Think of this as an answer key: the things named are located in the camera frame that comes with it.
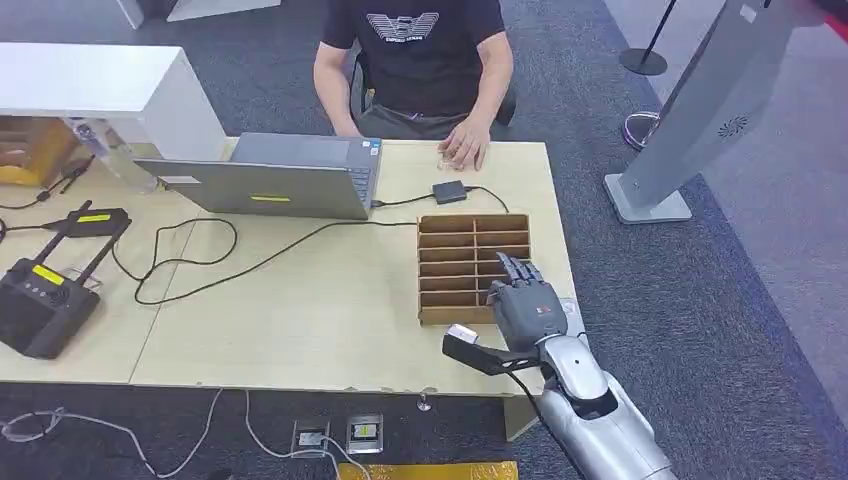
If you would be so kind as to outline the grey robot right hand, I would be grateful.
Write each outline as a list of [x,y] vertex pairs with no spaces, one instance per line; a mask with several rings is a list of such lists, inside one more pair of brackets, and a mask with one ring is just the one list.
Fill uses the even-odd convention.
[[528,352],[544,338],[565,335],[568,320],[559,297],[535,265],[501,251],[496,255],[507,279],[492,282],[486,304],[508,349]]

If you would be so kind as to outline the person's left hand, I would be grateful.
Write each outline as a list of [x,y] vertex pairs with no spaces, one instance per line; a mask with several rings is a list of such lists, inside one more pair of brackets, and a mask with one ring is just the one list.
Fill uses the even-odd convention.
[[491,141],[491,121],[476,114],[461,121],[438,146],[442,160],[455,171],[479,171]]

